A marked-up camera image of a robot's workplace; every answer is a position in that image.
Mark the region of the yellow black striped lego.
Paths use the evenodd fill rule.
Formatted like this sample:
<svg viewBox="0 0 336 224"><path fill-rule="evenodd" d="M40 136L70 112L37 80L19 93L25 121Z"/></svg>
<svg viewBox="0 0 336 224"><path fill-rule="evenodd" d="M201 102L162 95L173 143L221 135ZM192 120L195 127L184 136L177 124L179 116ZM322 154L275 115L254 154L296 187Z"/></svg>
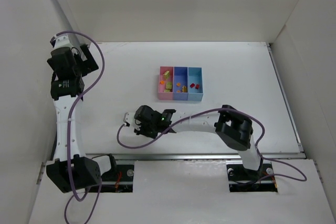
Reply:
<svg viewBox="0 0 336 224"><path fill-rule="evenodd" d="M183 93L187 93L187 92L188 92L188 90L187 90L187 87L186 87L186 86L183 86L183 87L182 87L182 92L183 92Z"/></svg>

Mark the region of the green yellow lego stack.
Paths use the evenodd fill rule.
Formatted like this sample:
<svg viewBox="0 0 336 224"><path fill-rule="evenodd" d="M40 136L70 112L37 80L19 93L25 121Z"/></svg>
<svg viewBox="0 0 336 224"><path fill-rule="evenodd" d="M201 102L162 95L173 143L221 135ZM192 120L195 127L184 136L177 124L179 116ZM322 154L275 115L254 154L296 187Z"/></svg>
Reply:
<svg viewBox="0 0 336 224"><path fill-rule="evenodd" d="M170 77L170 71L166 71L162 76L164 80L167 80Z"/></svg>

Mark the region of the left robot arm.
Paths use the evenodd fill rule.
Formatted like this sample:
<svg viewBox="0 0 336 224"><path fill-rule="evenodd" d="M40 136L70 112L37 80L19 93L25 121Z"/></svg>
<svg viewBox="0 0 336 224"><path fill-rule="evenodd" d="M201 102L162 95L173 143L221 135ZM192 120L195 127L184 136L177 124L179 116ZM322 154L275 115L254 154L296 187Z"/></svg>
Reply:
<svg viewBox="0 0 336 224"><path fill-rule="evenodd" d="M57 142L53 163L47 165L49 179L62 193L98 185L105 173L114 174L117 165L111 154L90 159L81 136L83 77L98 70L87 44L55 46L47 60L53 70L51 97L57 117Z"/></svg>

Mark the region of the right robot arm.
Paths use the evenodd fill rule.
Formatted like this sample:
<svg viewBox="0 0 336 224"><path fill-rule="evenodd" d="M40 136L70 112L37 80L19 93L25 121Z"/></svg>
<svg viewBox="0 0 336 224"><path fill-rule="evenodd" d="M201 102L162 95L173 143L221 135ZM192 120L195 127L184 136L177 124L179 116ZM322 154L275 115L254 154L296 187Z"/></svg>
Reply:
<svg viewBox="0 0 336 224"><path fill-rule="evenodd" d="M257 180L261 175L263 161L255 147L253 122L230 105L196 114L177 112L175 109L166 109L160 113L142 105L126 118L135 134L152 139L167 133L215 134L227 147L238 152L249 180Z"/></svg>

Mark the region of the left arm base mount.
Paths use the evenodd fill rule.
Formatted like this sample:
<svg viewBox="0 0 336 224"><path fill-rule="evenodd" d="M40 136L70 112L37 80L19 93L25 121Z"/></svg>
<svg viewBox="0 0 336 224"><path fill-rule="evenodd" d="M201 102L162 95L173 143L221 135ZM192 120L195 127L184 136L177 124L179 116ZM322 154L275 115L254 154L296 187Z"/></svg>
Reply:
<svg viewBox="0 0 336 224"><path fill-rule="evenodd" d="M134 179L133 164L118 164L116 172L102 175L101 193L132 193Z"/></svg>

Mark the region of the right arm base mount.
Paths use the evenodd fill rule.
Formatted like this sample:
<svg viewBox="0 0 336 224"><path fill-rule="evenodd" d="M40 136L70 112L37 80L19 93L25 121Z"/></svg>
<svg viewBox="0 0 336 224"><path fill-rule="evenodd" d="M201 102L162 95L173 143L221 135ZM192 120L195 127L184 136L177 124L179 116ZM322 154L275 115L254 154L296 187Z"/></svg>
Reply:
<svg viewBox="0 0 336 224"><path fill-rule="evenodd" d="M228 187L231 193L278 192L270 163L262 165L260 171L248 171L242 164L227 164Z"/></svg>

